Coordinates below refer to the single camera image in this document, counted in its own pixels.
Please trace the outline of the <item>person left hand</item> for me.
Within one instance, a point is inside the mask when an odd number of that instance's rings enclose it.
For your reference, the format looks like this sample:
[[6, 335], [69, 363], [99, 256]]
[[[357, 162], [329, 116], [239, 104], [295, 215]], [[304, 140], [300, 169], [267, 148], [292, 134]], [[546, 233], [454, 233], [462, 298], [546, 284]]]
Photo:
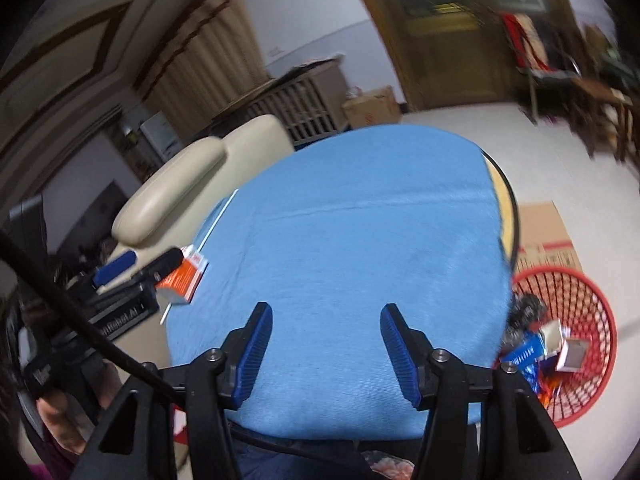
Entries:
[[[106, 410], [110, 406], [121, 386], [116, 367], [111, 362], [106, 362], [93, 387], [101, 408]], [[85, 451], [87, 439], [77, 418], [70, 414], [70, 401], [64, 392], [51, 392], [38, 399], [36, 408], [43, 425], [63, 450], [75, 455]]]

